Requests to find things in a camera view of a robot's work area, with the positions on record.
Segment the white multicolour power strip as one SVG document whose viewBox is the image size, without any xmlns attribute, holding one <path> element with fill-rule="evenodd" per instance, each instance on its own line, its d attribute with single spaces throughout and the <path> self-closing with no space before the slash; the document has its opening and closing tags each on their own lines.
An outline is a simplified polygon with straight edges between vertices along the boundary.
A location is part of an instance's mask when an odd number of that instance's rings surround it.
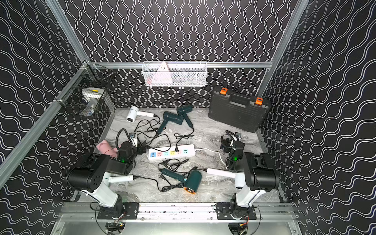
<svg viewBox="0 0 376 235">
<path fill-rule="evenodd" d="M 164 161 L 168 159 L 190 158 L 195 156 L 194 145 L 178 146 L 178 151 L 174 147 L 161 147 L 160 151 L 149 149 L 147 157 L 150 161 Z"/>
</svg>

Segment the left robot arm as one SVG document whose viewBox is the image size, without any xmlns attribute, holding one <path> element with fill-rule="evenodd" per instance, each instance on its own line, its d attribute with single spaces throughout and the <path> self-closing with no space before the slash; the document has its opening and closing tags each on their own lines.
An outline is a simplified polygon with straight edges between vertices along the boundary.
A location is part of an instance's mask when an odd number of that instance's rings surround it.
<svg viewBox="0 0 376 235">
<path fill-rule="evenodd" d="M 139 204 L 124 203 L 122 197 L 110 189 L 110 184 L 136 178 L 129 174 L 136 156 L 137 148 L 130 141 L 124 142 L 117 154 L 85 154 L 68 171 L 67 184 L 98 203 L 95 208 L 98 219 L 136 219 Z"/>
</svg>

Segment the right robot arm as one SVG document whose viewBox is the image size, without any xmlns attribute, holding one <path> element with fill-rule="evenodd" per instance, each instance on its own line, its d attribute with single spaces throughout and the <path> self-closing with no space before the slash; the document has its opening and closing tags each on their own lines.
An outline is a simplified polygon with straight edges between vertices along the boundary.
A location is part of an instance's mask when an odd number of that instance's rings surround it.
<svg viewBox="0 0 376 235">
<path fill-rule="evenodd" d="M 235 219 L 248 217 L 253 203 L 260 196 L 277 189 L 280 185 L 270 154 L 245 152 L 240 161 L 243 167 L 241 176 L 244 184 L 230 200 L 230 215 Z"/>
</svg>

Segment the pink hair dryer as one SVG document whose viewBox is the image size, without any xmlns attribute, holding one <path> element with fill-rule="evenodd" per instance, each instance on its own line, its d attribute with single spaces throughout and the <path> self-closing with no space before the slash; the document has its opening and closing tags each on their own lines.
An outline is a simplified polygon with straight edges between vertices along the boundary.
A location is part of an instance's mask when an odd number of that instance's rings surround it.
<svg viewBox="0 0 376 235">
<path fill-rule="evenodd" d="M 96 148 L 101 154 L 109 155 L 113 159 L 118 157 L 118 149 L 112 148 L 106 140 L 98 143 Z"/>
</svg>

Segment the black plastic tool case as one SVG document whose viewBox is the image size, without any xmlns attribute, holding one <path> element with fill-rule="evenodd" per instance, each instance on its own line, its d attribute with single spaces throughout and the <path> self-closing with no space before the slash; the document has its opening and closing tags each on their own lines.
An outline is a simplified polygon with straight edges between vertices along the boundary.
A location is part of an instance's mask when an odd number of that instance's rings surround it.
<svg viewBox="0 0 376 235">
<path fill-rule="evenodd" d="M 245 96 L 231 89 L 215 87 L 211 92 L 208 117 L 238 129 L 255 133 L 271 107 L 271 102 L 266 99 Z"/>
</svg>

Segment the white dryer at back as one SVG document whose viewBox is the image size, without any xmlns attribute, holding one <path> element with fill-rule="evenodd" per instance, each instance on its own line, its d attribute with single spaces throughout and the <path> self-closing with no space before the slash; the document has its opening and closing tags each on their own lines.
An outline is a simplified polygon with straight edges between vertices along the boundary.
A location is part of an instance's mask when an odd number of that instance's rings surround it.
<svg viewBox="0 0 376 235">
<path fill-rule="evenodd" d="M 132 106 L 129 109 L 129 112 L 128 112 L 126 120 L 128 122 L 130 122 L 130 123 L 133 123 L 133 122 L 135 122 L 137 116 L 144 116 L 144 117 L 151 117 L 151 118 L 153 118 L 154 114 L 153 113 L 149 113 L 149 112 L 140 111 L 140 109 L 138 107 Z"/>
</svg>

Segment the green dryer back left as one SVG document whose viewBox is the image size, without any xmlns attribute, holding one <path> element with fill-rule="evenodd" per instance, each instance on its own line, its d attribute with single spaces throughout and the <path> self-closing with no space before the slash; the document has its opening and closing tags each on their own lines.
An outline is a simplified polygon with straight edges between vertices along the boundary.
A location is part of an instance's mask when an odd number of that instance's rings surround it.
<svg viewBox="0 0 376 235">
<path fill-rule="evenodd" d="M 178 115 L 178 114 L 174 114 L 174 113 L 169 112 L 169 111 L 165 111 L 163 113 L 163 119 L 164 120 L 163 120 L 162 124 L 160 125 L 160 127 L 157 130 L 157 136 L 162 133 L 162 131 L 164 130 L 164 128 L 166 127 L 166 125 L 169 121 L 181 125 L 183 123 L 183 120 L 184 120 L 183 116 Z"/>
</svg>

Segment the green dryer in front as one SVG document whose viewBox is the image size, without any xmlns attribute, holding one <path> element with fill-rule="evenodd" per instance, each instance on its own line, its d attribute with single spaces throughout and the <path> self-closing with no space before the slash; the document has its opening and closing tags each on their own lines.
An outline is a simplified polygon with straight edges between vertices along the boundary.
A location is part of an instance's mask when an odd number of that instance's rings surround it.
<svg viewBox="0 0 376 235">
<path fill-rule="evenodd" d="M 161 173 L 183 183 L 183 188 L 190 194 L 196 194 L 202 180 L 202 174 L 198 170 L 191 171 L 188 176 L 183 176 L 168 169 L 162 169 Z"/>
</svg>

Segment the green dryer back right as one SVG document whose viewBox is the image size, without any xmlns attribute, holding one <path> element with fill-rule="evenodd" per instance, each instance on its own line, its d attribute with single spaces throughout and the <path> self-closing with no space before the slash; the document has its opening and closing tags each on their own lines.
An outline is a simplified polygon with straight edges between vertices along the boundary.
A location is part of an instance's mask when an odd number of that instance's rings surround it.
<svg viewBox="0 0 376 235">
<path fill-rule="evenodd" d="M 191 122 L 190 118 L 188 117 L 188 113 L 193 110 L 192 105 L 185 105 L 177 108 L 177 114 L 183 116 L 185 121 L 187 122 L 188 126 L 194 130 L 193 123 Z"/>
</svg>

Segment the silver dryer in black basket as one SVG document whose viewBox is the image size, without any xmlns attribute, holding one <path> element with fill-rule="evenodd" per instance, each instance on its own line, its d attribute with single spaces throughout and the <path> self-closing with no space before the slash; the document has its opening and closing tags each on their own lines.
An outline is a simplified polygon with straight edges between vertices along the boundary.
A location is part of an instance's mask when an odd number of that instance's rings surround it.
<svg viewBox="0 0 376 235">
<path fill-rule="evenodd" d="M 102 98 L 105 90 L 101 88 L 83 88 L 82 95 L 86 103 L 84 110 L 81 115 L 84 117 L 92 116 L 95 113 L 95 108 Z"/>
</svg>

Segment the pink triangular item in basket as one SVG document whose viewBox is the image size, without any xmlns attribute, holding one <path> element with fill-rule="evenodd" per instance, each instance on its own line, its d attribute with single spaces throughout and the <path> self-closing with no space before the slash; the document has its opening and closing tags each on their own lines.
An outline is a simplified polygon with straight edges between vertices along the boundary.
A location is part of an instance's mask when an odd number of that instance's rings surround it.
<svg viewBox="0 0 376 235">
<path fill-rule="evenodd" d="M 167 62 L 163 61 L 152 77 L 152 85 L 169 85 L 173 83 Z"/>
</svg>

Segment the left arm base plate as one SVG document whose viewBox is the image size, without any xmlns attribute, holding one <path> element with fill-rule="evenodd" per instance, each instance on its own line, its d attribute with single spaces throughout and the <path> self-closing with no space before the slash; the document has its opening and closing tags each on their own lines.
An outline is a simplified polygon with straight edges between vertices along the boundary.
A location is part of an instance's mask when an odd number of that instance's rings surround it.
<svg viewBox="0 0 376 235">
<path fill-rule="evenodd" d="M 140 207 L 139 203 L 135 203 L 135 202 L 123 203 L 122 206 L 116 205 L 111 208 L 100 206 L 97 219 L 135 220 L 137 219 L 137 216 L 138 216 L 139 207 Z"/>
</svg>

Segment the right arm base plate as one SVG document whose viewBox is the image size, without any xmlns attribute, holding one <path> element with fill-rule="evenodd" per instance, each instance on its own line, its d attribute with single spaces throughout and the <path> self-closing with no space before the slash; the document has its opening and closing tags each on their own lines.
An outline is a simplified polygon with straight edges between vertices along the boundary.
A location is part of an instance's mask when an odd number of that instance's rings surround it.
<svg viewBox="0 0 376 235">
<path fill-rule="evenodd" d="M 218 220 L 256 220 L 254 207 L 240 207 L 234 203 L 216 203 L 213 206 Z"/>
</svg>

